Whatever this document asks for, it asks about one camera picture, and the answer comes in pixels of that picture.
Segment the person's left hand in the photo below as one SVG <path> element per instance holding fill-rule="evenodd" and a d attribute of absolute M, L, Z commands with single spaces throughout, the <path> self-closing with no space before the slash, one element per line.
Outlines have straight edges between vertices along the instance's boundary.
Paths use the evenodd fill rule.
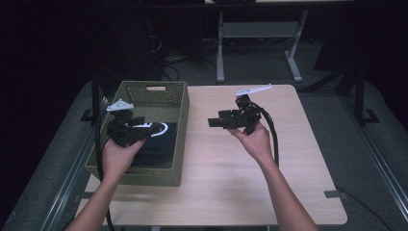
<path fill-rule="evenodd" d="M 121 147 L 112 139 L 108 139 L 103 148 L 104 179 L 119 180 L 132 164 L 133 158 L 144 142 L 145 140 L 136 141 L 130 146 Z"/>

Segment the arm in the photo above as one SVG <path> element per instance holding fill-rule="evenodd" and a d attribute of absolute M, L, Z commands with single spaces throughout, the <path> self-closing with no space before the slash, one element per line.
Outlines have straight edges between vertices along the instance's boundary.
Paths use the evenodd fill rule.
<path fill-rule="evenodd" d="M 123 148 L 109 139 L 103 149 L 104 178 L 87 205 L 66 230 L 100 230 L 120 178 L 144 141 Z"/>
<path fill-rule="evenodd" d="M 241 142 L 260 166 L 267 180 L 279 228 L 281 230 L 318 230 L 273 161 L 267 128 L 257 123 L 251 135 L 242 133 L 238 129 L 228 131 Z"/>

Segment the light wood tabletop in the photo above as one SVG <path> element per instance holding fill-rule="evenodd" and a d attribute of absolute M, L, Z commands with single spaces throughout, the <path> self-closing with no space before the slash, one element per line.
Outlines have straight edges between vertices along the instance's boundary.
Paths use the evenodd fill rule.
<path fill-rule="evenodd" d="M 276 217 L 265 178 L 256 162 L 228 131 L 209 127 L 207 118 L 237 109 L 234 92 L 259 86 L 188 87 L 190 112 L 180 187 L 120 185 L 111 203 L 112 221 L 120 225 L 234 226 L 274 225 Z M 334 191 L 312 128 L 295 89 L 276 85 L 249 95 L 271 115 L 279 142 L 280 169 L 317 224 L 344 224 L 341 200 Z M 261 122 L 268 127 L 262 118 Z M 91 176 L 86 192 L 99 185 Z M 82 199 L 78 211 L 87 199 Z"/>

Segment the gray carpet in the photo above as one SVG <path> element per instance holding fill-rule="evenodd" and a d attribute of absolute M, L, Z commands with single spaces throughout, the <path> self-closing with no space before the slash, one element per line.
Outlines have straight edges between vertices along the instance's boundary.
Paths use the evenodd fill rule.
<path fill-rule="evenodd" d="M 224 57 L 224 85 L 242 84 L 290 84 L 301 89 L 307 87 L 329 72 L 313 70 L 321 44 L 300 43 L 295 55 L 303 76 L 301 83 L 292 79 L 283 51 L 291 41 L 263 41 L 240 56 Z M 216 83 L 216 56 L 208 55 L 206 61 L 184 61 L 173 64 L 180 72 L 180 81 L 190 86 L 214 85 Z M 177 73 L 170 68 L 167 74 L 176 79 Z M 364 201 L 382 217 L 392 230 L 408 230 L 403 217 L 384 180 L 378 172 L 370 150 L 359 134 L 358 126 L 350 116 L 344 101 L 352 100 L 353 93 L 341 98 L 334 92 L 338 80 L 299 97 L 315 133 L 319 147 L 334 183 Z M 374 110 L 380 123 L 368 124 L 366 129 L 398 179 L 401 187 L 408 190 L 408 134 L 388 110 L 381 94 L 367 84 L 366 108 Z M 66 173 L 81 148 L 84 136 L 89 130 L 88 122 L 80 122 L 85 109 L 90 109 L 90 87 L 84 86 L 71 110 L 52 140 L 38 169 L 26 191 L 14 209 L 14 216 L 4 230 L 39 230 L 52 207 L 53 199 L 61 187 Z M 89 173 L 82 169 L 72 193 L 58 220 L 57 230 L 61 230 L 75 215 L 78 195 L 84 191 Z M 322 226 L 321 230 L 387 230 L 371 212 L 352 198 L 343 200 L 348 221 L 340 226 Z M 126 227 L 126 230 L 150 230 L 150 227 Z M 162 230 L 204 230 L 204 227 L 163 227 Z M 258 231 L 266 227 L 224 227 L 223 230 Z"/>

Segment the person's left arm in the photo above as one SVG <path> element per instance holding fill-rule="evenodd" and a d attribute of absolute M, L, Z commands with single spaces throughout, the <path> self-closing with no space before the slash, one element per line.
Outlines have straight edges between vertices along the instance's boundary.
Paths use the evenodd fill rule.
<path fill-rule="evenodd" d="M 120 147 L 109 139 L 103 149 L 104 178 L 87 205 L 66 230 L 100 230 L 120 178 L 131 165 L 144 141 Z"/>

